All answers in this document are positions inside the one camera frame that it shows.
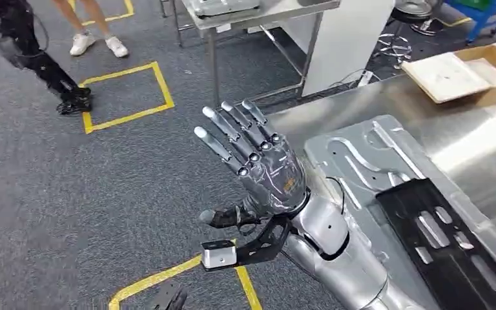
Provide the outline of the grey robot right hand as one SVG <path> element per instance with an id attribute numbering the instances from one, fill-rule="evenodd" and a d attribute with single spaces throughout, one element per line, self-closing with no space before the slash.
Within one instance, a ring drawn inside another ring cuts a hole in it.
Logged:
<path id="1" fill-rule="evenodd" d="M 225 209 L 207 209 L 199 219 L 216 229 L 258 225 L 262 219 L 298 211 L 309 196 L 305 172 L 284 135 L 249 100 L 242 108 L 222 102 L 225 118 L 204 106 L 203 115 L 225 135 L 233 154 L 203 127 L 194 133 L 242 183 L 247 196 Z"/>

